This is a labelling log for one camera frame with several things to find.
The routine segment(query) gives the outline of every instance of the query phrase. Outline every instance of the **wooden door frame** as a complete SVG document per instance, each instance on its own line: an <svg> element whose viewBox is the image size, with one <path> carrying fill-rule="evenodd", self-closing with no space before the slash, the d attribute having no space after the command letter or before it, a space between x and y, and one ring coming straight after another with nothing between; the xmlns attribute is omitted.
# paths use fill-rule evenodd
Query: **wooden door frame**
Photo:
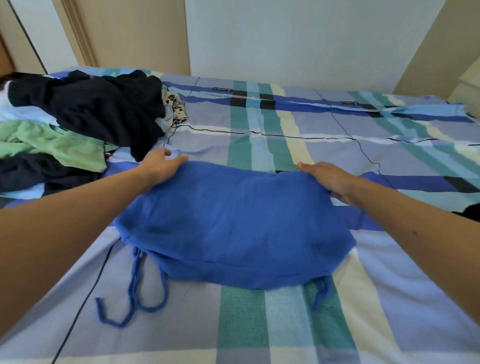
<svg viewBox="0 0 480 364"><path fill-rule="evenodd" d="M98 67L98 60L76 1L52 0L52 2L78 64Z"/></svg>

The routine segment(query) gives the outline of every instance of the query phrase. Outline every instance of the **white wall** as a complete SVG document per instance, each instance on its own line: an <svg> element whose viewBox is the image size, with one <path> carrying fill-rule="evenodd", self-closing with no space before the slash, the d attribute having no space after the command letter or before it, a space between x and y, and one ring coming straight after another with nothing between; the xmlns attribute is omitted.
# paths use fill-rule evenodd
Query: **white wall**
<svg viewBox="0 0 480 364"><path fill-rule="evenodd" d="M11 0L48 73L78 66L52 0Z"/></svg>
<svg viewBox="0 0 480 364"><path fill-rule="evenodd" d="M185 0L193 76L392 92L444 0Z"/></svg>

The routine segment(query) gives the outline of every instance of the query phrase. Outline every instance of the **mattress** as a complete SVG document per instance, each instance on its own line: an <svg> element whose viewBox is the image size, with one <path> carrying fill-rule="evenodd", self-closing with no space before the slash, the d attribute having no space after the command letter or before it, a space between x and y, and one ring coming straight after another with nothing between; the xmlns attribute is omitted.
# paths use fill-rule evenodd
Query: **mattress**
<svg viewBox="0 0 480 364"><path fill-rule="evenodd" d="M445 210L480 202L480 126L444 100L145 71L185 105L188 120L157 144L174 155L270 172L327 161ZM132 166L120 148L105 175ZM310 309L313 284L249 291L169 281L161 311L137 312L123 329L101 324L95 297L112 319L128 311L133 260L109 226L0 341L0 363L480 362L480 327L368 215L333 202L357 246L318 311ZM141 296L145 305L163 297L149 258Z"/></svg>

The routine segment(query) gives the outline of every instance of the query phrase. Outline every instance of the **right hand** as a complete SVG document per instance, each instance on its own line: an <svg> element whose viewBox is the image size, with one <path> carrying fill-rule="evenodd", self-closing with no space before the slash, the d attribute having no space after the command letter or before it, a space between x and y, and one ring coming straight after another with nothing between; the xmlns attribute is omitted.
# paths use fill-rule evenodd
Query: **right hand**
<svg viewBox="0 0 480 364"><path fill-rule="evenodd" d="M349 196L353 186L358 182L360 177L345 172L335 164L328 162L316 164L300 162L297 166L301 171L307 172L315 177L323 187L332 191L332 197L337 198L345 204L354 205Z"/></svg>

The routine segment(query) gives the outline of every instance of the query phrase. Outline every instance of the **black garment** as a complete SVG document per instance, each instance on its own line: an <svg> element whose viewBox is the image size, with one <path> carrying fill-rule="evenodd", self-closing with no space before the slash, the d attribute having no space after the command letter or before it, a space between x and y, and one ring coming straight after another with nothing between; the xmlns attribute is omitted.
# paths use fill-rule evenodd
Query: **black garment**
<svg viewBox="0 0 480 364"><path fill-rule="evenodd" d="M97 180L100 173L66 167L50 154L20 153L0 159L0 192L24 190L45 182L43 196Z"/></svg>
<svg viewBox="0 0 480 364"><path fill-rule="evenodd" d="M453 213L480 222L480 204L470 205L463 212L453 211Z"/></svg>
<svg viewBox="0 0 480 364"><path fill-rule="evenodd" d="M13 106L40 107L63 129L129 146L136 161L164 135L155 122L165 117L162 82L139 70L118 77L27 75L9 84L8 98Z"/></svg>

